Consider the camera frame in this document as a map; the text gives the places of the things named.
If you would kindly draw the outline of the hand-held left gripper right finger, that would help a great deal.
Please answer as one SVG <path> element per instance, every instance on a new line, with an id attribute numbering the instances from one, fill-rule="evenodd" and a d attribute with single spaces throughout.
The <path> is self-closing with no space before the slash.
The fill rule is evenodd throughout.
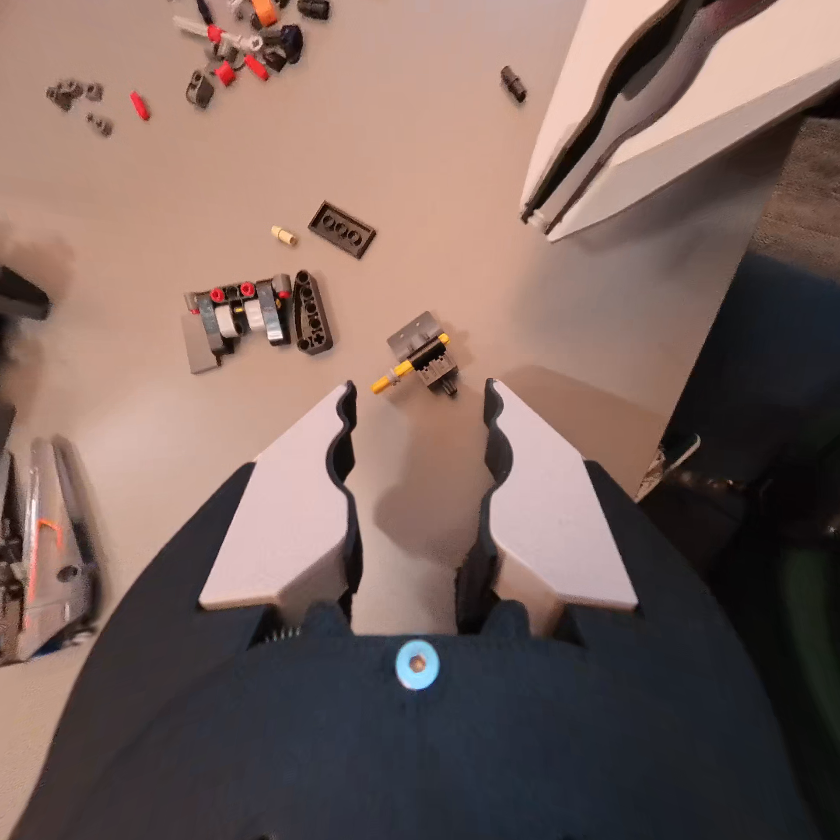
<path id="1" fill-rule="evenodd" d="M 456 626 L 477 634 L 500 601 L 522 604 L 532 635 L 567 606 L 632 613 L 638 597 L 579 450 L 501 380 L 484 391 L 491 487 L 456 574 Z"/>

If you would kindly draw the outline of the black flat lego plate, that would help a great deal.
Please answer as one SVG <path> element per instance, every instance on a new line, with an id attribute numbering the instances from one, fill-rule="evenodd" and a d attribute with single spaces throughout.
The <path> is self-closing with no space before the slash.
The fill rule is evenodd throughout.
<path id="1" fill-rule="evenodd" d="M 308 224 L 308 230 L 354 259 L 361 260 L 376 237 L 376 229 L 324 201 Z"/>

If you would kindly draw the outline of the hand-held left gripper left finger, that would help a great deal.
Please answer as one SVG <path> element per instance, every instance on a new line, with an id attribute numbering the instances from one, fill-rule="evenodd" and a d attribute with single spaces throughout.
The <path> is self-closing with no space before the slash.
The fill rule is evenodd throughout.
<path id="1" fill-rule="evenodd" d="M 361 534 L 345 485 L 356 397 L 351 381 L 334 387 L 256 457 L 198 597 L 202 609 L 269 606 L 294 627 L 312 604 L 357 592 Z"/>

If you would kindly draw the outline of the yellow axle lego assembly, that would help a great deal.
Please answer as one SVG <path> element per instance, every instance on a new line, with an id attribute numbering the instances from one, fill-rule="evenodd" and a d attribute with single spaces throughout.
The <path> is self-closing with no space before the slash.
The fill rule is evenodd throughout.
<path id="1" fill-rule="evenodd" d="M 396 364 L 371 385 L 371 392 L 382 394 L 397 386 L 410 374 L 430 392 L 455 398 L 458 393 L 458 366 L 449 352 L 450 338 L 430 311 L 423 311 L 392 333 L 386 343 Z"/>

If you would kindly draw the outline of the silver lego body panel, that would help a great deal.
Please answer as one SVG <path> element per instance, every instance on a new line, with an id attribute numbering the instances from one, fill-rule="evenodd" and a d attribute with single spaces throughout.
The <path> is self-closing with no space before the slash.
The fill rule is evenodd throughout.
<path id="1" fill-rule="evenodd" d="M 63 438 L 33 440 L 25 500 L 16 664 L 89 635 L 101 589 L 80 483 Z"/>

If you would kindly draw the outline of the pile of lego pieces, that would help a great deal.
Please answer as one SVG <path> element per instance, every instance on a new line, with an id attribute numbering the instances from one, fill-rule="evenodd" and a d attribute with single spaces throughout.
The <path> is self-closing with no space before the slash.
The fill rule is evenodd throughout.
<path id="1" fill-rule="evenodd" d="M 328 21 L 329 1 L 229 1 L 224 11 L 211 2 L 195 1 L 192 17 L 175 15 L 172 22 L 184 36 L 203 43 L 204 66 L 192 72 L 185 98 L 195 108 L 206 110 L 217 88 L 228 88 L 241 70 L 260 81 L 279 75 L 302 57 L 305 38 L 301 23 L 285 19 L 295 7 L 303 20 Z"/>

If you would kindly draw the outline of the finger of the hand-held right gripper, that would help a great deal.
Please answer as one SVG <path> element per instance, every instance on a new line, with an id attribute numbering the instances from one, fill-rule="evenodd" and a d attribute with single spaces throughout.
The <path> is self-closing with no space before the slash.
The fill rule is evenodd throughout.
<path id="1" fill-rule="evenodd" d="M 595 116 L 621 60 L 676 5 L 667 1 L 587 1 L 542 121 L 520 201 L 528 224 L 556 162 Z"/>
<path id="2" fill-rule="evenodd" d="M 838 24 L 838 2 L 676 2 L 554 165 L 542 235 L 596 226 L 836 88 Z"/>

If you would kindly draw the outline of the black grey lego assembly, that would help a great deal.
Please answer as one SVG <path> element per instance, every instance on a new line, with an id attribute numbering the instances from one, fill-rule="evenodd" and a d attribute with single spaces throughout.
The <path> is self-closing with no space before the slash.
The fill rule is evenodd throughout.
<path id="1" fill-rule="evenodd" d="M 273 347 L 291 343 L 291 279 L 277 275 L 257 281 L 216 285 L 184 294 L 182 333 L 192 375 L 210 372 L 233 354 L 244 336 L 262 334 Z"/>

